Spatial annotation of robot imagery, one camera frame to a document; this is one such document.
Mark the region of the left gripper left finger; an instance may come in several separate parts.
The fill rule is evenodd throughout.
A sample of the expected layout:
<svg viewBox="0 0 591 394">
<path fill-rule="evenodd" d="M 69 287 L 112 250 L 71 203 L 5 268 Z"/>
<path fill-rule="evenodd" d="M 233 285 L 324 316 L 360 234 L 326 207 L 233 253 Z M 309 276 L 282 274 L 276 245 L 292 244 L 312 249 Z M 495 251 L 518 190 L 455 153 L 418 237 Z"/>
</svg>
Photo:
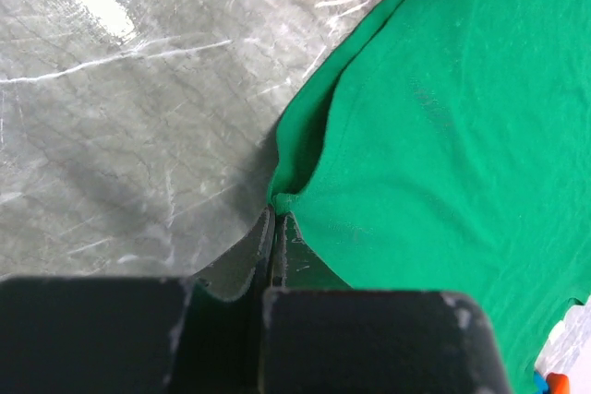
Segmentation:
<svg viewBox="0 0 591 394">
<path fill-rule="evenodd" d="M 223 302 L 239 300 L 259 279 L 266 286 L 275 222 L 275 212 L 267 206 L 238 242 L 195 274 L 199 285 Z"/>
</svg>

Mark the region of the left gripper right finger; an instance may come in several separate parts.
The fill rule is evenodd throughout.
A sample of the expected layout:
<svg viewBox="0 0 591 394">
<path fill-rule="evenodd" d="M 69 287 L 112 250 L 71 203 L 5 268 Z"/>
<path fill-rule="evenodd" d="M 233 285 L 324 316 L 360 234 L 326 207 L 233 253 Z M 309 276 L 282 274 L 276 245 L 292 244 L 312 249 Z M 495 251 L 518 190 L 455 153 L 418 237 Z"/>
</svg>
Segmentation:
<svg viewBox="0 0 591 394">
<path fill-rule="evenodd" d="M 345 283 L 306 243 L 293 213 L 276 218 L 271 251 L 271 287 L 348 291 Z"/>
</svg>

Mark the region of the green t-shirt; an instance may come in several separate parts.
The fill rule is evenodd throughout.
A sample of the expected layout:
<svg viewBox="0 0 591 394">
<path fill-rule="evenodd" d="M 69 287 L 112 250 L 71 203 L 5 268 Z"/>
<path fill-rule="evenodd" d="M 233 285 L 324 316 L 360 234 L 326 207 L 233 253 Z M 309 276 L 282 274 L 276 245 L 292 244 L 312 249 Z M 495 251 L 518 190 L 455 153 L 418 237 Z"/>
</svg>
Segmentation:
<svg viewBox="0 0 591 394">
<path fill-rule="evenodd" d="M 276 140 L 268 200 L 341 279 L 470 295 L 534 391 L 590 295 L 590 0 L 382 0 Z"/>
</svg>

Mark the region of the folded blue t-shirt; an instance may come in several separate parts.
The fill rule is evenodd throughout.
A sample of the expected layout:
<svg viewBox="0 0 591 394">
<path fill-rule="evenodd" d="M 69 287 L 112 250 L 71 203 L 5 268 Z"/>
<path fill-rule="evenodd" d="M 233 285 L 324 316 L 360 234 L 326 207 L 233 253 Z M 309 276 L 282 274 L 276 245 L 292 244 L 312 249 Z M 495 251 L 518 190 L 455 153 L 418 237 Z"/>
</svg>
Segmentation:
<svg viewBox="0 0 591 394">
<path fill-rule="evenodd" d="M 538 371 L 534 372 L 534 382 L 537 388 L 536 394 L 549 394 L 549 384 Z"/>
</svg>

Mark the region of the folded orange t-shirt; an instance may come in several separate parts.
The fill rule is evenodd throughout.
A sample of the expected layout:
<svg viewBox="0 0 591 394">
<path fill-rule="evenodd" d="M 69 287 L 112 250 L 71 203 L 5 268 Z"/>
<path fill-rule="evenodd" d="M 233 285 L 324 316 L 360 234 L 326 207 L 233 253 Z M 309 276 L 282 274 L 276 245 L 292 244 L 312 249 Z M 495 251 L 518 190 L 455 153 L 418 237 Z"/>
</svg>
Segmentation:
<svg viewBox="0 0 591 394">
<path fill-rule="evenodd" d="M 549 394 L 570 394 L 570 379 L 565 374 L 548 373 L 546 382 L 549 386 Z"/>
</svg>

